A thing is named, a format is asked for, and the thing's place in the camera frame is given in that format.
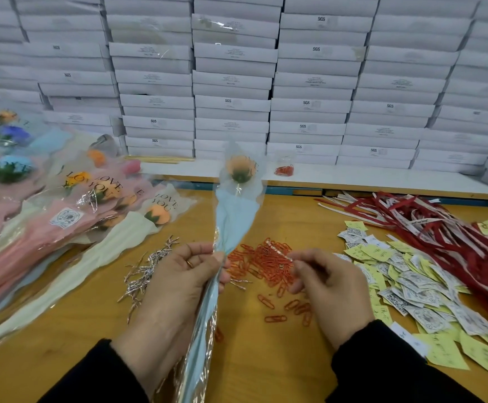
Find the wooden table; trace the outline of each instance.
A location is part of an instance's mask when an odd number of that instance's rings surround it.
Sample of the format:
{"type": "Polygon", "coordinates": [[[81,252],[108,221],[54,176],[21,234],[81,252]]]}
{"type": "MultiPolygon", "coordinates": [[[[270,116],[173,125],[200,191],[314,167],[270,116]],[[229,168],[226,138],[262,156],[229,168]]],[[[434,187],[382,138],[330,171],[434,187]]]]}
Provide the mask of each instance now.
{"type": "MultiPolygon", "coordinates": [[[[91,275],[79,288],[61,299],[34,323],[11,335],[0,344],[0,402],[36,401],[100,339],[113,338],[126,327],[130,302],[118,304],[124,293],[126,264],[136,263],[145,252],[158,250],[170,235],[181,243],[212,240],[214,230],[211,192],[194,191],[200,202],[174,224],[127,251],[116,262],[91,275]]],[[[450,206],[466,221],[488,219],[488,208],[450,206]]],[[[252,229],[243,243],[256,246],[265,238],[286,242],[293,249],[320,247],[341,252],[343,241],[337,234],[345,229],[347,217],[325,210],[312,198],[266,196],[252,229]]],[[[379,239],[385,230],[370,228],[379,239]]],[[[57,269],[58,263],[51,267],[57,269]]],[[[207,402],[321,402],[335,387],[329,365],[332,350],[316,322],[309,328],[301,316],[288,316],[282,324],[266,324],[268,312],[256,298],[274,294],[266,284],[252,277],[242,291],[227,286],[219,301],[219,326],[224,341],[214,346],[207,402]]],[[[293,299],[273,295],[277,308],[293,299]]],[[[477,310],[475,301],[466,302],[477,310]]],[[[410,332],[417,332],[414,320],[403,318],[390,308],[392,318],[410,332]]],[[[465,357],[470,371],[438,366],[440,370],[488,402],[488,372],[465,357]]],[[[385,385],[393,374],[385,362],[369,356],[369,365],[384,377],[385,385]]],[[[390,393],[384,388],[375,393],[390,393]]]]}

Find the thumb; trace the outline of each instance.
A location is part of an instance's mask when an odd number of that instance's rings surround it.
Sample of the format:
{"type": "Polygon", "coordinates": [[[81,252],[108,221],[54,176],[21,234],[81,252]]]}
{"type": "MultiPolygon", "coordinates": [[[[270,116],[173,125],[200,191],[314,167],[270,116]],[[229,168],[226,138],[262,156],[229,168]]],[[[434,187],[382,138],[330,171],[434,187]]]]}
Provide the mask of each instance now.
{"type": "Polygon", "coordinates": [[[213,253],[211,257],[201,263],[198,267],[190,270],[190,273],[194,276],[194,280],[198,286],[202,286],[209,279],[214,277],[225,259],[225,254],[222,251],[213,253]]]}
{"type": "Polygon", "coordinates": [[[298,277],[300,277],[300,279],[304,283],[304,287],[306,288],[308,294],[315,291],[320,291],[324,287],[323,282],[321,282],[315,270],[313,270],[313,268],[306,262],[295,260],[294,268],[296,270],[296,273],[298,274],[298,277]]]}

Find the pile of paper notes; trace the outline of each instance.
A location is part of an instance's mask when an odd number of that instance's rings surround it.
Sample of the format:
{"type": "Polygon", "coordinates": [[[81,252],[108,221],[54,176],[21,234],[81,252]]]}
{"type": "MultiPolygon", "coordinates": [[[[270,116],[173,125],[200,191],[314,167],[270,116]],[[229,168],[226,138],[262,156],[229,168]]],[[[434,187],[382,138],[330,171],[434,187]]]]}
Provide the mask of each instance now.
{"type": "Polygon", "coordinates": [[[377,319],[382,320],[423,357],[440,366],[469,370],[462,351],[488,370],[488,321],[463,305],[459,293],[468,288],[432,259],[395,237],[382,242],[367,235],[363,222],[346,221],[347,230],[338,236],[346,242],[345,254],[336,256],[353,261],[369,284],[371,303],[377,319]],[[389,309],[415,319],[419,334],[410,334],[393,322],[389,309]]]}

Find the sticky note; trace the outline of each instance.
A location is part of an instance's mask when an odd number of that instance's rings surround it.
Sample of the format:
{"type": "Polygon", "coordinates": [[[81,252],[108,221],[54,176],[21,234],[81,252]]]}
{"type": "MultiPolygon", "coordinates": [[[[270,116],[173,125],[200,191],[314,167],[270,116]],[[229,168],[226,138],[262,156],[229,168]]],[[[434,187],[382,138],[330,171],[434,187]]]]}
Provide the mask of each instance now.
{"type": "Polygon", "coordinates": [[[388,244],[392,248],[399,250],[401,253],[410,253],[411,255],[413,255],[415,251],[415,249],[412,246],[403,242],[388,242],[388,244]]]}
{"type": "Polygon", "coordinates": [[[462,351],[488,371],[488,345],[471,338],[461,331],[462,351]]]}
{"type": "Polygon", "coordinates": [[[376,259],[379,262],[386,262],[391,256],[393,256],[393,252],[391,250],[381,249],[375,244],[362,246],[362,251],[366,255],[371,256],[373,259],[376,259]]]}
{"type": "Polygon", "coordinates": [[[395,281],[397,281],[397,279],[400,276],[399,272],[395,270],[391,264],[388,267],[388,276],[394,279],[395,281]]]}
{"type": "Polygon", "coordinates": [[[388,327],[393,324],[391,319],[390,309],[385,305],[373,305],[373,314],[375,318],[381,320],[388,327]]]}
{"type": "Polygon", "coordinates": [[[359,229],[364,231],[367,230],[367,227],[361,221],[353,222],[353,221],[346,220],[345,225],[347,225],[347,228],[354,228],[354,229],[359,229]]]}
{"type": "Polygon", "coordinates": [[[350,257],[358,259],[358,260],[362,260],[362,261],[372,260],[372,257],[369,256],[368,254],[364,253],[362,251],[362,248],[363,248],[363,245],[359,244],[358,246],[344,250],[344,252],[347,255],[349,255],[350,257]]]}
{"type": "Polygon", "coordinates": [[[414,334],[417,339],[430,345],[427,359],[430,363],[455,369],[470,370],[455,341],[447,334],[414,334]]]}
{"type": "Polygon", "coordinates": [[[373,289],[369,289],[369,297],[371,298],[372,305],[381,305],[380,298],[377,296],[377,292],[373,289]]]}

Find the red paper clip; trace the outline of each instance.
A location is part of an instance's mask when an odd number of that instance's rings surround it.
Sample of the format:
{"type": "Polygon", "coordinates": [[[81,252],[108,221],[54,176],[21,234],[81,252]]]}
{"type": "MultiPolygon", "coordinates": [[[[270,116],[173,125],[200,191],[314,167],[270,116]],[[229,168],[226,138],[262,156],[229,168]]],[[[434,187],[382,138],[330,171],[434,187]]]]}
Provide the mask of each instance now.
{"type": "Polygon", "coordinates": [[[265,304],[268,308],[270,308],[271,310],[275,309],[276,306],[274,304],[272,304],[272,301],[270,301],[268,298],[266,298],[265,296],[262,296],[261,294],[259,294],[257,296],[257,298],[259,299],[259,301],[261,301],[263,304],[265,304]]]}
{"type": "Polygon", "coordinates": [[[218,343],[224,341],[224,335],[222,334],[220,327],[216,325],[216,331],[214,331],[214,340],[218,343]]]}
{"type": "Polygon", "coordinates": [[[285,294],[286,289],[287,289],[287,284],[285,284],[284,282],[281,282],[280,288],[278,289],[278,292],[276,293],[278,298],[283,297],[283,294],[285,294]]]}
{"type": "Polygon", "coordinates": [[[311,311],[311,304],[310,303],[302,304],[294,309],[294,315],[300,315],[308,311],[311,311]]]}
{"type": "Polygon", "coordinates": [[[287,304],[285,304],[285,311],[291,311],[293,308],[296,308],[300,304],[300,300],[293,300],[289,301],[287,304]]]}
{"type": "Polygon", "coordinates": [[[304,314],[304,319],[302,320],[302,325],[304,327],[309,327],[311,324],[311,318],[313,318],[313,313],[311,311],[306,311],[304,314]]]}
{"type": "Polygon", "coordinates": [[[272,322],[285,322],[286,320],[286,315],[270,315],[268,317],[264,317],[264,321],[268,322],[269,324],[272,322]]]}

